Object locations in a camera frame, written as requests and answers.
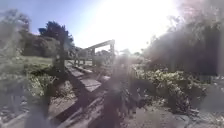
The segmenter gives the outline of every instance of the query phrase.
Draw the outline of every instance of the blue sky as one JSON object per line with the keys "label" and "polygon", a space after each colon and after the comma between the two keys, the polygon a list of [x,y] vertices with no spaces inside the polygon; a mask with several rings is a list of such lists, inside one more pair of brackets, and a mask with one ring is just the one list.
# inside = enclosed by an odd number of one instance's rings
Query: blue sky
{"label": "blue sky", "polygon": [[0,10],[7,9],[27,14],[35,34],[48,21],[56,21],[66,26],[76,46],[115,39],[116,49],[132,52],[164,33],[167,16],[177,14],[172,0],[0,0]]}

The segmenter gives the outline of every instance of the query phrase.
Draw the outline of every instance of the tree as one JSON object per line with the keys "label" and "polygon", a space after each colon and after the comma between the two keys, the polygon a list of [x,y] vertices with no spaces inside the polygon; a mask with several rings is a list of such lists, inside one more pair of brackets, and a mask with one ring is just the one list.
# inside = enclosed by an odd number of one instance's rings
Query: tree
{"label": "tree", "polygon": [[195,21],[154,40],[144,56],[152,69],[217,75],[220,22]]}
{"label": "tree", "polygon": [[29,31],[30,19],[27,15],[12,9],[0,13],[0,52],[14,56],[21,48],[20,33]]}
{"label": "tree", "polygon": [[49,21],[46,24],[46,28],[39,28],[39,33],[41,36],[47,36],[60,40],[64,34],[65,42],[71,44],[73,41],[72,35],[69,35],[69,32],[65,29],[65,26],[59,25],[57,22]]}
{"label": "tree", "polygon": [[46,28],[39,28],[39,32],[41,36],[52,37],[60,42],[60,46],[59,46],[60,68],[61,68],[61,71],[64,72],[64,60],[65,60],[64,48],[66,46],[68,48],[72,48],[73,46],[72,35],[69,34],[65,26],[61,26],[54,21],[49,21],[46,25]]}

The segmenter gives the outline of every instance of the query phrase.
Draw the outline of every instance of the wooden bridge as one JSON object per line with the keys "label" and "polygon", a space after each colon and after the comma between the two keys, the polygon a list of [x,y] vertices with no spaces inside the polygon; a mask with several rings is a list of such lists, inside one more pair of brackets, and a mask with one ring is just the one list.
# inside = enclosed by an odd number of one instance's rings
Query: wooden bridge
{"label": "wooden bridge", "polygon": [[[109,40],[81,51],[73,52],[73,60],[65,61],[67,73],[72,79],[81,82],[87,91],[92,92],[101,85],[100,81],[102,79],[109,78],[108,76],[101,75],[105,74],[106,70],[109,70],[113,63],[115,57],[114,44],[114,40]],[[97,55],[96,49],[104,46],[110,46],[110,50],[107,52],[108,54]]]}
{"label": "wooden bridge", "polygon": [[[102,84],[110,79],[110,77],[108,76],[109,74],[106,74],[104,71],[105,69],[108,70],[113,64],[113,60],[115,58],[114,44],[114,40],[96,44],[81,51],[73,52],[73,59],[65,61],[65,71],[68,74],[68,80],[73,85],[73,91],[76,94],[76,97],[78,97],[78,101],[74,105],[70,106],[65,111],[54,117],[54,121],[59,120],[59,127],[70,127],[74,122],[76,122],[76,119],[80,118],[79,116],[81,115],[78,115],[77,117],[77,111],[80,108],[86,108],[88,110],[93,102],[102,99],[102,97],[99,96],[102,95],[102,92],[104,90]],[[107,55],[97,55],[97,48],[108,45],[110,46],[110,50],[106,52]],[[95,114],[92,115],[90,113],[90,115],[93,119],[98,118],[98,116],[95,116]],[[82,127],[87,127],[87,124],[90,123],[90,120],[83,121],[84,122],[79,121],[84,123],[81,124]]]}

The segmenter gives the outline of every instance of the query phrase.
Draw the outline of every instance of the green foliage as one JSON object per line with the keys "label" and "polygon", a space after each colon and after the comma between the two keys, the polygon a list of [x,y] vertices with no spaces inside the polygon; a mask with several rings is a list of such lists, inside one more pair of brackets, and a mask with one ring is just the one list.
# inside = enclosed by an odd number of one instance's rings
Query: green foliage
{"label": "green foliage", "polygon": [[52,37],[58,41],[63,41],[66,44],[72,45],[73,37],[69,35],[65,26],[61,26],[54,21],[49,21],[46,28],[39,28],[41,36]]}
{"label": "green foliage", "polygon": [[35,36],[21,31],[21,54],[24,56],[54,57],[57,54],[59,42],[50,37]]}
{"label": "green foliage", "polygon": [[19,31],[29,31],[28,16],[17,10],[0,13],[0,55],[14,57],[20,50]]}
{"label": "green foliage", "polygon": [[34,76],[28,75],[31,84],[31,93],[34,97],[41,97],[46,94],[48,86],[51,86],[53,77],[49,75]]}
{"label": "green foliage", "polygon": [[207,83],[195,79],[192,75],[177,71],[138,71],[137,78],[148,81],[148,86],[153,86],[156,96],[167,100],[167,105],[175,111],[186,112],[195,101],[200,101],[206,95]]}
{"label": "green foliage", "polygon": [[172,72],[217,75],[219,43],[220,23],[202,19],[153,40],[143,55],[151,60],[151,70],[168,68]]}

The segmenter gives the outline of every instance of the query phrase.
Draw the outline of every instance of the sun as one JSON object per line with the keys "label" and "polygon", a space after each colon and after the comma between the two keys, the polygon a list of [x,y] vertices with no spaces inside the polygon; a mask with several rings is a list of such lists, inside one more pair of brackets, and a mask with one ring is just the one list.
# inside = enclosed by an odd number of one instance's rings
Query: sun
{"label": "sun", "polygon": [[105,0],[91,25],[77,38],[83,45],[115,39],[117,50],[136,52],[146,47],[152,36],[166,32],[170,15],[177,15],[172,0]]}

